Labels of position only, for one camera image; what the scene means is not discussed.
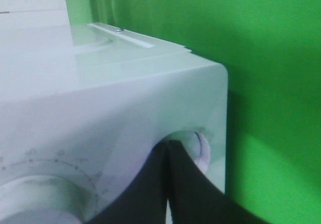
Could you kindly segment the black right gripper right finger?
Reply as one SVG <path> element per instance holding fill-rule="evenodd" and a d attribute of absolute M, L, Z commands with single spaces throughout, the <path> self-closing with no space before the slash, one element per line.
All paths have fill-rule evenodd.
<path fill-rule="evenodd" d="M 167 142 L 167 163 L 173 223 L 268 223 L 212 184 L 180 141 Z"/>

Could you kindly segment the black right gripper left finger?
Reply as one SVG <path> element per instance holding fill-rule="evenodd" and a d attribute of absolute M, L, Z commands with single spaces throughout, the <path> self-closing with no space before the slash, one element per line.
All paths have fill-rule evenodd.
<path fill-rule="evenodd" d="M 125 191 L 87 223 L 165 223 L 166 165 L 167 146 L 160 142 Z"/>

